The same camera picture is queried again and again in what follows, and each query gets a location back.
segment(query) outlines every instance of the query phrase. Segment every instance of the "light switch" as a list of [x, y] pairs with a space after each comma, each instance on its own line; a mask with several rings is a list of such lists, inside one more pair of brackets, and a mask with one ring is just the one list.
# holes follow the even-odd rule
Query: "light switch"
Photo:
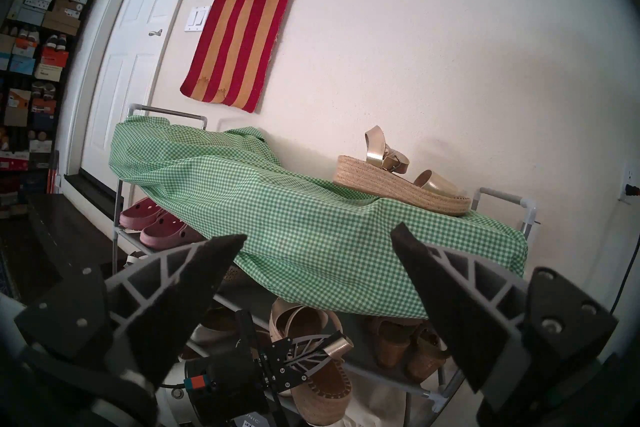
[[199, 32], [204, 28], [210, 6], [195, 6], [191, 8], [187, 24], [184, 26], [186, 33]]

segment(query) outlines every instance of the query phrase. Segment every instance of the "green gingham cloth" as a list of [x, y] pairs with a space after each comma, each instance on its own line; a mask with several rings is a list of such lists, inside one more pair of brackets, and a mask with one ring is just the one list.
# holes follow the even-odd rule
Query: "green gingham cloth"
[[116, 126], [109, 163], [203, 236], [246, 234], [235, 263], [310, 307], [426, 317], [391, 246], [401, 222], [423, 242], [524, 271], [521, 232], [476, 212], [450, 217], [290, 172], [252, 127], [207, 132], [132, 116]]

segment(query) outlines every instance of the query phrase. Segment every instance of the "door frame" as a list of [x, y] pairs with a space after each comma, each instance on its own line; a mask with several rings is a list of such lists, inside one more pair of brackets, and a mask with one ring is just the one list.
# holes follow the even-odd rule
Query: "door frame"
[[[167, 35], [158, 57], [155, 72], [151, 82], [151, 89], [147, 100], [151, 99], [156, 88], [158, 72], [167, 49], [169, 36], [173, 31], [175, 19], [183, 0], [178, 0], [177, 6], [167, 29]], [[115, 24], [123, 0], [96, 0], [87, 18], [84, 31], [80, 38], [79, 48], [71, 64], [68, 83], [57, 127], [56, 150], [59, 151], [58, 177], [77, 174], [82, 162], [85, 134], [89, 122], [95, 86], [98, 81], [100, 67], [104, 53], [111, 38], [111, 30]]]

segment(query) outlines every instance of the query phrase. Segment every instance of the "pink clog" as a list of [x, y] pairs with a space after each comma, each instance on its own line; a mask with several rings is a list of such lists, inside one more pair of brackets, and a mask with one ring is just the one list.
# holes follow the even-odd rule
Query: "pink clog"
[[168, 250], [204, 238], [175, 215], [166, 212], [140, 233], [140, 242], [154, 250]]
[[167, 213], [151, 198], [144, 198], [120, 214], [120, 224], [131, 230], [143, 230], [152, 225], [158, 217]]

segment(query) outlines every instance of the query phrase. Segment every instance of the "fabric flag banner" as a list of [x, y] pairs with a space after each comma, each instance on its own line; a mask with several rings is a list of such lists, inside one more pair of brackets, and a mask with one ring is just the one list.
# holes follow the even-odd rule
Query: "fabric flag banner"
[[253, 112], [289, 0], [214, 0], [180, 92]]

